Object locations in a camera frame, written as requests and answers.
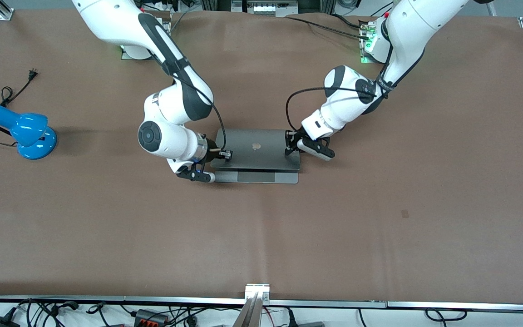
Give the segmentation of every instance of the black cable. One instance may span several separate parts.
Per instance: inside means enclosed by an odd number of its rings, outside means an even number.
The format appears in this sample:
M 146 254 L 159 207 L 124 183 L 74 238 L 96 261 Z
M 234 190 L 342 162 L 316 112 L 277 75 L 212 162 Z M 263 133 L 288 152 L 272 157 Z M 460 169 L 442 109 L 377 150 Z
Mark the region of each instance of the black cable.
M 47 306 L 42 306 L 42 304 L 38 303 L 39 304 L 39 307 L 42 308 L 42 310 L 48 314 L 45 319 L 44 319 L 44 324 L 42 325 L 42 327 L 45 327 L 45 323 L 46 321 L 48 320 L 49 317 L 52 317 L 52 319 L 54 319 L 54 321 L 56 321 L 56 326 L 60 325 L 62 327 L 66 327 L 60 320 L 58 320 L 56 317 L 54 317 L 54 315 L 52 314 L 52 312 L 48 309 Z
M 429 315 L 429 311 L 434 311 L 439 316 L 439 319 L 431 317 Z M 427 308 L 427 309 L 425 309 L 425 316 L 427 317 L 427 319 L 435 321 L 435 322 L 441 322 L 444 327 L 447 327 L 447 321 L 460 321 L 460 320 L 465 319 L 465 317 L 467 317 L 467 311 L 459 311 L 459 312 L 463 312 L 463 315 L 461 317 L 445 318 L 441 314 L 441 312 L 439 312 L 439 310 L 437 310 L 436 308 Z
M 288 310 L 288 315 L 290 317 L 290 323 L 288 324 L 288 327 L 298 327 L 296 317 L 294 317 L 294 312 L 292 309 L 286 307 L 286 310 Z
M 28 300 L 29 300 L 29 302 L 27 303 L 27 310 L 25 311 L 25 322 L 27 323 L 27 327 L 31 327 L 31 321 L 30 321 L 31 298 L 29 298 Z
M 126 311 L 129 315 L 133 315 L 133 311 L 127 310 L 122 304 L 120 305 L 120 307 L 122 308 L 122 310 Z
M 35 321 L 34 321 L 34 327 L 37 327 L 38 325 L 38 321 L 39 321 L 39 318 L 41 317 L 41 315 L 44 313 L 44 309 L 42 309 L 42 304 L 39 304 L 39 314 L 35 317 Z
M 106 318 L 104 318 L 104 314 L 102 313 L 102 308 L 106 305 L 106 302 L 100 302 L 98 304 L 95 304 L 91 307 L 88 308 L 88 310 L 86 310 L 86 313 L 89 314 L 89 315 L 93 315 L 95 314 L 96 312 L 98 312 L 100 314 L 100 318 L 102 319 L 102 321 L 104 322 L 104 325 L 106 327 L 110 327 L 110 325 L 108 324 L 108 322 L 106 321 Z
M 287 19 L 301 21 L 301 22 L 306 23 L 306 24 L 314 25 L 314 26 L 320 27 L 321 29 L 326 29 L 328 31 L 333 31 L 333 32 L 341 34 L 341 35 L 348 35 L 350 37 L 356 37 L 357 39 L 361 39 L 361 40 L 368 40 L 369 39 L 369 37 L 367 37 L 367 36 L 354 35 L 353 33 L 347 33 L 347 32 L 344 32 L 344 31 L 337 30 L 337 29 L 333 29 L 332 27 L 316 24 L 313 21 L 309 21 L 309 20 L 305 20 L 305 19 L 299 19 L 299 18 L 294 18 L 294 17 L 286 17 L 286 18 Z
M 393 4 L 393 2 L 391 1 L 389 4 L 384 5 L 382 8 L 378 9 L 374 13 L 371 13 L 370 16 L 372 17 L 372 16 L 376 15 L 379 11 L 381 11 L 382 9 L 384 9 L 384 8 L 386 8 L 386 7 L 388 7 L 388 6 L 392 5 L 392 4 Z
M 363 324 L 363 327 L 367 327 L 367 324 L 365 323 L 365 319 L 363 318 L 363 311 L 359 309 L 359 316 L 360 316 L 360 322 Z
M 171 27 L 171 31 L 168 33 L 169 35 L 171 35 L 173 33 L 173 31 L 175 30 L 175 27 L 177 27 L 178 23 L 181 21 L 181 19 L 183 19 L 183 17 L 185 17 L 185 15 L 187 13 L 188 13 L 188 11 L 187 12 L 183 12 L 181 17 L 179 17 L 179 19 L 177 21 L 175 21 L 174 25 Z
M 106 325 L 106 327 L 110 327 L 110 325 L 106 322 L 106 318 L 104 318 L 104 314 L 102 313 L 102 308 L 100 308 L 98 310 L 98 313 L 100 314 L 100 318 L 102 318 L 102 321 L 104 322 L 104 325 Z
M 309 89 L 300 89 L 299 91 L 296 91 L 294 93 L 292 93 L 289 97 L 288 97 L 288 100 L 286 101 L 286 118 L 288 120 L 288 124 L 290 125 L 290 127 L 292 128 L 292 130 L 294 130 L 295 132 L 300 132 L 297 128 L 295 128 L 293 125 L 292 125 L 292 121 L 290 120 L 290 113 L 289 113 L 289 104 L 290 104 L 290 100 L 295 96 L 295 95 L 298 95 L 300 93 L 304 93 L 304 92 L 310 92 L 310 91 L 319 91 L 321 89 L 329 89 L 329 90 L 332 90 L 332 91 L 338 91 L 338 90 L 342 90 L 342 91 L 352 91 L 352 92 L 356 92 L 356 93 L 362 93 L 362 94 L 365 94 L 365 95 L 371 95 L 372 97 L 376 97 L 375 94 L 372 94 L 372 93 L 368 93 L 368 92 L 365 92 L 365 91 L 361 91 L 359 89 L 345 89 L 343 87 L 311 87 Z
M 227 136 L 226 136 L 226 132 L 225 132 L 225 126 L 223 125 L 222 116 L 219 114 L 219 110 L 216 108 L 216 106 L 213 103 L 213 101 L 211 101 L 207 97 L 207 95 L 205 95 L 205 93 L 203 93 L 203 91 L 201 91 L 200 89 L 197 89 L 197 87 L 193 86 L 191 83 L 189 83 L 189 82 L 187 82 L 185 80 L 180 79 L 178 76 L 173 76 L 173 78 L 177 79 L 181 83 L 183 83 L 183 84 L 187 85 L 188 87 L 190 87 L 190 88 L 194 89 L 195 91 L 197 91 L 202 97 L 205 98 L 205 100 L 207 100 L 211 104 L 211 107 L 213 108 L 213 110 L 215 110 L 215 114 L 217 114 L 217 118 L 219 119 L 219 124 L 221 125 L 221 128 L 222 128 L 223 145 L 220 147 L 220 149 L 223 151 L 225 149 L 226 144 L 227 144 Z
M 44 311 L 42 310 L 42 308 L 38 308 L 38 310 L 35 311 L 35 314 L 31 317 L 30 319 L 30 322 L 29 322 L 29 325 L 31 326 L 31 323 L 33 322 L 33 327 L 36 327 L 37 324 L 38 324 L 38 319 L 41 317 L 41 314 L 43 313 Z
M 9 86 L 4 86 L 2 89 L 1 89 L 1 102 L 0 102 L 0 106 L 3 106 L 5 108 L 7 108 L 7 106 L 13 101 L 15 100 L 15 98 L 17 98 L 17 96 L 19 96 L 23 90 L 31 83 L 31 81 L 34 80 L 34 78 L 38 75 L 38 70 L 37 69 L 31 69 L 30 72 L 29 72 L 29 75 L 27 77 L 27 83 L 25 83 L 25 85 L 23 85 L 23 87 L 19 90 L 19 92 L 17 92 L 15 95 L 13 95 L 13 89 Z M 6 130 L 5 128 L 2 128 L 0 126 L 0 132 L 2 133 L 5 133 L 7 135 L 11 135 L 9 133 L 8 130 Z M 17 145 L 17 142 L 13 142 L 11 144 L 8 144 L 8 143 L 3 143 L 3 142 L 0 142 L 0 145 L 4 145 L 6 147 L 15 147 Z
M 346 18 L 344 18 L 344 16 L 342 15 L 339 15 L 337 13 L 334 13 L 332 14 L 332 16 L 340 19 L 341 21 L 343 21 L 346 25 L 350 26 L 350 27 L 354 27 L 355 29 L 360 29 L 360 25 L 357 25 L 357 24 L 354 24 L 354 23 L 351 23 L 350 21 L 346 20 Z M 367 21 L 362 21 L 362 20 L 359 20 L 359 24 L 368 24 Z

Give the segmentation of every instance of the table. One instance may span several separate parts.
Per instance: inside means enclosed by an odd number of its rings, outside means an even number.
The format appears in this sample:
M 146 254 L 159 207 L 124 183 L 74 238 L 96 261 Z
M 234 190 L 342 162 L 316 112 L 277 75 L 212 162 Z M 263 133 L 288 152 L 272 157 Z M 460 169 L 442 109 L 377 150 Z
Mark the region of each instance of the table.
M 335 17 L 301 15 L 351 31 Z M 361 64 L 355 39 L 299 21 L 187 14 L 173 37 L 228 128 L 285 129 L 298 89 Z M 171 79 L 120 60 L 75 10 L 0 23 L 10 109 L 45 114 L 54 152 L 0 147 L 0 294 L 523 303 L 523 30 L 456 17 L 380 107 L 303 155 L 297 185 L 199 184 L 138 145 L 143 101 Z M 299 122 L 322 92 L 291 104 Z M 214 115 L 188 124 L 214 135 Z

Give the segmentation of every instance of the gray laptop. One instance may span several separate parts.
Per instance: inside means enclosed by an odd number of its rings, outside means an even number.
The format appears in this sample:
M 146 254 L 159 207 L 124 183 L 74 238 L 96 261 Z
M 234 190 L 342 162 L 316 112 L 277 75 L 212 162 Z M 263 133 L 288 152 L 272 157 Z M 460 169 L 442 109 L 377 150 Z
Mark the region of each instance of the gray laptop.
M 300 153 L 286 156 L 285 131 L 276 129 L 226 129 L 226 149 L 233 151 L 230 161 L 215 159 L 215 181 L 222 183 L 296 184 Z M 215 142 L 223 144 L 217 132 Z

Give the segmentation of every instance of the blue desk lamp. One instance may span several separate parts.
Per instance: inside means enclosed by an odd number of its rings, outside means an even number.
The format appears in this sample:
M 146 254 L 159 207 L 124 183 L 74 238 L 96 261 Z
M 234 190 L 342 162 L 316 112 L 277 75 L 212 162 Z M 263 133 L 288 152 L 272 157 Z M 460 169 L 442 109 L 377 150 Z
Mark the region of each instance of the blue desk lamp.
M 56 147 L 56 132 L 43 114 L 18 114 L 0 106 L 0 126 L 9 130 L 17 141 L 17 152 L 26 159 L 41 159 Z

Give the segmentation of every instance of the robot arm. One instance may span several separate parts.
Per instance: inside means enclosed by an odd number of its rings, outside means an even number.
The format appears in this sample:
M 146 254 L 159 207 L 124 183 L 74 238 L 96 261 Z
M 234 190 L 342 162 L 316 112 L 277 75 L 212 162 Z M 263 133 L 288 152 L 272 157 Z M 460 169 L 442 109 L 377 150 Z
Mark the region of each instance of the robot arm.
M 179 177 L 214 182 L 214 174 L 203 171 L 205 163 L 213 158 L 230 159 L 231 152 L 183 125 L 209 116 L 213 94 L 162 25 L 154 16 L 141 12 L 131 0 L 72 2 L 98 39 L 146 48 L 174 80 L 173 85 L 145 100 L 145 118 L 138 131 L 143 149 L 167 158 Z
M 430 38 L 448 23 L 469 0 L 402 0 L 388 18 L 380 17 L 369 23 L 376 33 L 369 49 L 372 56 L 384 62 L 375 80 L 368 79 L 348 66 L 332 69 L 324 79 L 326 102 L 302 121 L 302 128 L 286 138 L 289 151 L 306 151 L 324 160 L 334 157 L 334 151 L 324 148 L 321 139 L 330 136 L 361 114 L 372 112 L 407 75 L 423 56 Z

